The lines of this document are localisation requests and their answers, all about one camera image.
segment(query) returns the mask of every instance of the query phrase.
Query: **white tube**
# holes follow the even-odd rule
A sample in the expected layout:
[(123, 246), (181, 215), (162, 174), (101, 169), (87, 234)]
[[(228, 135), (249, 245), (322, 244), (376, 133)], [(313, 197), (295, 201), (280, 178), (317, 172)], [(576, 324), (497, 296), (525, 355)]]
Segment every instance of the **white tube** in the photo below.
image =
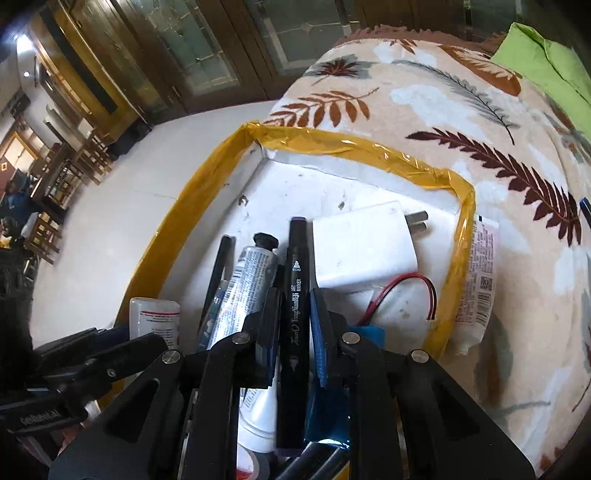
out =
[(496, 287), (497, 231), (499, 224), (475, 215), (468, 272), (451, 336), (457, 355), (484, 337), (492, 313)]
[(275, 450), (278, 376), (279, 362), (275, 367), (273, 385), (266, 390), (247, 390), (240, 404), (238, 443), (253, 452), (269, 453)]

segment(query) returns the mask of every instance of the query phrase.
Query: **white bottle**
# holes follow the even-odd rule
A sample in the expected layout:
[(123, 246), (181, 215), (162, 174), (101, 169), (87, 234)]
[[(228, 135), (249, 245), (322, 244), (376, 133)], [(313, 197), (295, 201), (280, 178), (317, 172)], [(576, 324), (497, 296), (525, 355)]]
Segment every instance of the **white bottle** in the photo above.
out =
[(129, 338), (155, 333), (168, 348), (178, 348), (178, 322), (181, 307), (172, 300), (134, 297), (129, 301)]
[(269, 453), (275, 450), (278, 376), (279, 362), (275, 368), (272, 386), (266, 390), (247, 390), (240, 404), (238, 443), (253, 452)]

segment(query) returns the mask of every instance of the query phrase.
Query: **red wire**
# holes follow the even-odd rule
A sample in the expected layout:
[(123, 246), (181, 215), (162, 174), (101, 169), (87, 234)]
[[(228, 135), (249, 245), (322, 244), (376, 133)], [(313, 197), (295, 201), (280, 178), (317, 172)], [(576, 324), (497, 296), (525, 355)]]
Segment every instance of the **red wire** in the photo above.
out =
[(409, 278), (420, 278), (421, 280), (423, 280), (425, 282), (425, 285), (427, 286), (427, 288), (429, 290), (429, 313), (427, 315), (427, 319), (433, 320), (435, 318), (435, 309), (437, 308), (437, 293), (435, 291), (435, 287), (433, 286), (433, 282), (431, 282), (431, 280), (429, 280), (424, 275), (421, 275), (420, 273), (407, 273), (404, 275), (400, 275), (399, 277), (392, 280), (388, 285), (386, 285), (380, 291), (380, 293), (378, 294), (378, 296), (376, 297), (375, 300), (369, 302), (369, 305), (368, 305), (367, 309), (365, 310), (365, 313), (363, 314), (361, 319), (358, 321), (357, 325), (361, 325), (361, 326), (368, 325), (369, 322), (371, 322), (372, 316), (374, 315), (375, 311), (378, 309), (380, 304), (383, 302), (386, 295), (388, 293), (390, 293), (390, 291), (395, 286), (399, 285), (399, 283), (401, 283), (404, 280), (407, 280)]

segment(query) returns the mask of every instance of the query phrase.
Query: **bottle label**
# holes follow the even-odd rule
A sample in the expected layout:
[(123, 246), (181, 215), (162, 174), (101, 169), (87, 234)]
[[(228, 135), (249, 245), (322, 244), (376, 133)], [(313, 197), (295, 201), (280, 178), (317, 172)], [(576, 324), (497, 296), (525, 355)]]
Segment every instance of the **bottle label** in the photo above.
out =
[(168, 348), (178, 348), (178, 318), (179, 312), (161, 313), (142, 310), (139, 313), (139, 335), (155, 333), (160, 335)]

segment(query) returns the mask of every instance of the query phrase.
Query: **wooden table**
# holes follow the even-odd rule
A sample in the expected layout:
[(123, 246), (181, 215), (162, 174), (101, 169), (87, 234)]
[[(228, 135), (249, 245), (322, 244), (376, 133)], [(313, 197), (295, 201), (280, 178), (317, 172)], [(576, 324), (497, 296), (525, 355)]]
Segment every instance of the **wooden table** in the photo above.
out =
[(52, 156), (47, 164), (47, 168), (41, 178), (37, 181), (31, 192), (31, 198), (35, 201), (41, 200), (47, 195), (48, 190), (55, 183), (66, 160), (69, 160), (74, 154), (74, 149), (67, 143), (62, 143), (59, 150)]

